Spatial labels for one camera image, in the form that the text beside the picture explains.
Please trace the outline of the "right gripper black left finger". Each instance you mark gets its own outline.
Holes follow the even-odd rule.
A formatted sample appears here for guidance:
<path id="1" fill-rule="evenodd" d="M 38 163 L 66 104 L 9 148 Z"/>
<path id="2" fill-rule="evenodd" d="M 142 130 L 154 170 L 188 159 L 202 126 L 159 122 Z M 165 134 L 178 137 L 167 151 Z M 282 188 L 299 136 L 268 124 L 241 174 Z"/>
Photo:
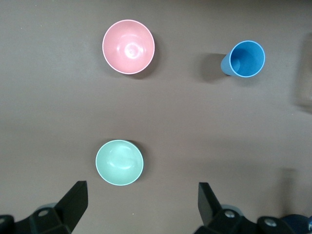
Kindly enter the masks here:
<path id="1" fill-rule="evenodd" d="M 71 234 L 88 207 L 86 181 L 78 181 L 53 207 L 43 207 L 16 222 L 8 214 L 0 216 L 2 234 Z"/>

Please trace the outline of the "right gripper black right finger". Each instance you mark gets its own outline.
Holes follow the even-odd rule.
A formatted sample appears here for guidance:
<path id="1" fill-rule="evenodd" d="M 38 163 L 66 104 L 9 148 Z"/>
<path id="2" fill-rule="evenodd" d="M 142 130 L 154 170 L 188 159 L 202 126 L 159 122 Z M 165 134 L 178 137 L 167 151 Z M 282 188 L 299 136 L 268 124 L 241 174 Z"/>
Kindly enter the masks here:
<path id="1" fill-rule="evenodd" d="M 203 221 L 196 234 L 291 234 L 281 219 L 262 216 L 256 223 L 231 208 L 222 208 L 209 183 L 198 184 L 198 210 Z"/>

